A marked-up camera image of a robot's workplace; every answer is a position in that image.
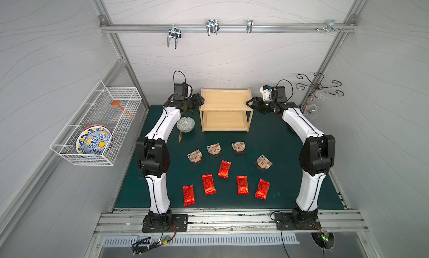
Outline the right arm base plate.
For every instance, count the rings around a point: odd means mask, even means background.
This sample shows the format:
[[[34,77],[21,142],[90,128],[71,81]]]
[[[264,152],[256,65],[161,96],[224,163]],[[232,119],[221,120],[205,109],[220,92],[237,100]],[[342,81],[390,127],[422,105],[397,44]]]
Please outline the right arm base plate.
[[[277,230],[321,230],[322,226],[318,217],[318,209],[304,212],[299,208],[292,209],[291,212],[273,211],[270,218],[274,221]]]

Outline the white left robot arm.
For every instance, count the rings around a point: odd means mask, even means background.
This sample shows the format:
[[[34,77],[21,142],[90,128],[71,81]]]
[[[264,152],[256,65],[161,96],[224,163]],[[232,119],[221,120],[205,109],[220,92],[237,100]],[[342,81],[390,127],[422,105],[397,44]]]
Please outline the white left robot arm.
[[[170,215],[170,200],[166,186],[166,173],[170,167],[170,155],[167,148],[168,138],[182,118],[182,114],[204,104],[199,94],[180,97],[173,94],[163,106],[162,113],[154,127],[135,144],[137,165],[147,182],[150,196],[149,215],[156,219]]]

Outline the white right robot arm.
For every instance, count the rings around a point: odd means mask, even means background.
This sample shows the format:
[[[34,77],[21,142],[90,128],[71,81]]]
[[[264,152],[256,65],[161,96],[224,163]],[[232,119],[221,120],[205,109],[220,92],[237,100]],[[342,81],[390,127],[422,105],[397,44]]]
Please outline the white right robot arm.
[[[322,183],[335,162],[334,136],[316,128],[293,102],[274,103],[253,97],[246,105],[261,113],[280,113],[282,120],[301,139],[303,146],[298,161],[303,176],[296,204],[300,212],[316,211]]]

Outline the brown tea bag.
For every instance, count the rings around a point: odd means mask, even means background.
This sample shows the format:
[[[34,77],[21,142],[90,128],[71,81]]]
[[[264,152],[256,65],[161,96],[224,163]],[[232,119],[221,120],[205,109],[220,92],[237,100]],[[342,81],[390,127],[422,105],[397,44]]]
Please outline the brown tea bag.
[[[217,158],[223,155],[221,146],[219,143],[207,146],[207,151],[210,158]]]
[[[238,155],[247,154],[247,150],[244,142],[235,142],[235,143],[232,143],[231,145],[232,145],[234,155],[238,156]]]
[[[254,162],[254,166],[261,172],[267,171],[272,165],[273,163],[268,160],[264,155],[260,155]]]
[[[188,154],[187,157],[193,166],[197,166],[204,162],[204,158],[200,150],[196,150]]]

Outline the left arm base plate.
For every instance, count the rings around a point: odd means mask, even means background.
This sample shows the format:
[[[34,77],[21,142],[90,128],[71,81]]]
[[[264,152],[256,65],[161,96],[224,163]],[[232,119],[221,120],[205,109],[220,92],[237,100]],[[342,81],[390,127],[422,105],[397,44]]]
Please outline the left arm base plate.
[[[143,233],[154,232],[186,232],[188,228],[187,214],[173,214],[171,210],[159,214],[149,211],[143,220]]]

